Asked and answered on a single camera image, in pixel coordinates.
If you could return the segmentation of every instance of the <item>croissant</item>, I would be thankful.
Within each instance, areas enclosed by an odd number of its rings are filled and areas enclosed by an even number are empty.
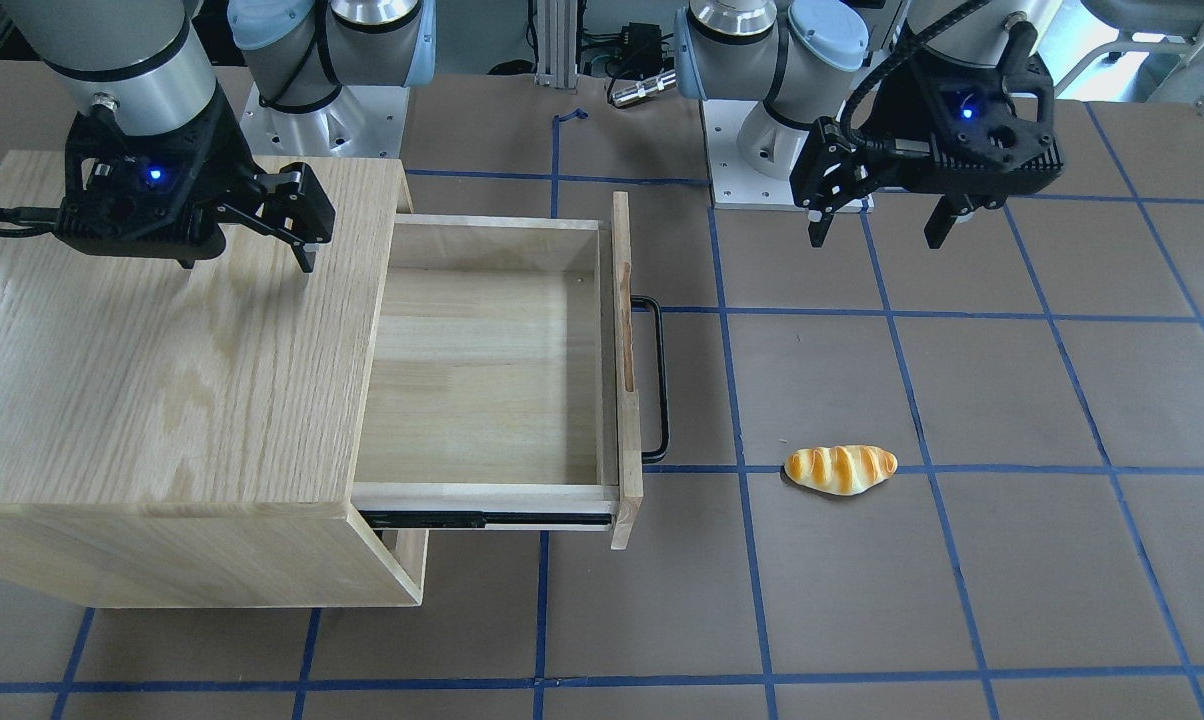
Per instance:
[[[873,445],[805,448],[784,464],[789,479],[832,495],[858,495],[890,478],[895,455]]]

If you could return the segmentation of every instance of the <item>toy bread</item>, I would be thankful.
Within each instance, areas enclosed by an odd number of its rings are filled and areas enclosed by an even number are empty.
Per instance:
[[[784,464],[789,479],[832,495],[858,495],[890,478],[895,455],[873,445],[805,448]]]

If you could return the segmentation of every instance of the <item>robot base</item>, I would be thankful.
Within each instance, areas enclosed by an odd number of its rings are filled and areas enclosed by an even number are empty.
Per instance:
[[[713,178],[713,206],[721,209],[791,209],[804,213],[793,205],[793,190],[787,179],[763,176],[752,169],[734,144],[744,118],[757,105],[756,100],[706,100],[704,144],[708,149],[708,172]],[[873,196],[848,202],[839,213],[858,213],[864,206],[873,209]]]
[[[300,152],[302,155],[330,155],[334,158],[399,158],[402,152],[402,131],[406,128],[406,106],[411,99],[407,87],[349,85],[368,117],[370,132],[359,132],[349,141],[334,146],[329,152]],[[268,112],[260,108],[260,92],[250,87],[246,99],[246,111],[241,119],[242,135],[256,155],[296,155],[282,143],[273,142],[273,122]]]

